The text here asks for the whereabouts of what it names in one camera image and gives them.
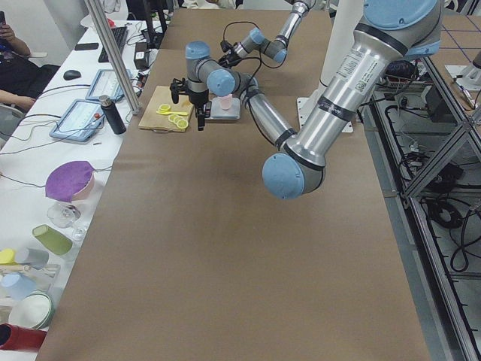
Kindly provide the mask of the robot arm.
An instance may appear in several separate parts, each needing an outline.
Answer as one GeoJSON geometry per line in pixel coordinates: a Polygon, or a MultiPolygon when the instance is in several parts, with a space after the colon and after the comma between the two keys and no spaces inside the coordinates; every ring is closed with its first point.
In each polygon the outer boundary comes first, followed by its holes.
{"type": "Polygon", "coordinates": [[[315,7],[316,1],[288,1],[292,5],[289,16],[274,40],[269,40],[258,26],[254,26],[247,36],[239,42],[230,44],[225,38],[221,41],[224,55],[218,63],[224,68],[232,68],[246,59],[252,52],[258,51],[282,65],[288,54],[291,37],[301,21],[315,7]]]}
{"type": "Polygon", "coordinates": [[[253,51],[283,62],[292,34],[313,6],[312,1],[294,1],[274,41],[254,29],[218,60],[211,57],[206,43],[187,44],[187,76],[170,85],[173,102],[186,95],[195,106],[199,128],[204,127],[209,115],[210,94],[240,97],[259,131],[277,149],[265,161],[262,178],[268,191],[279,199],[294,199],[320,187],[325,177],[326,153],[346,124],[355,119],[389,64],[430,56],[440,46],[444,9],[441,1],[363,2],[351,48],[304,125],[294,130],[260,91],[255,77],[236,71],[235,66],[253,51]]]}

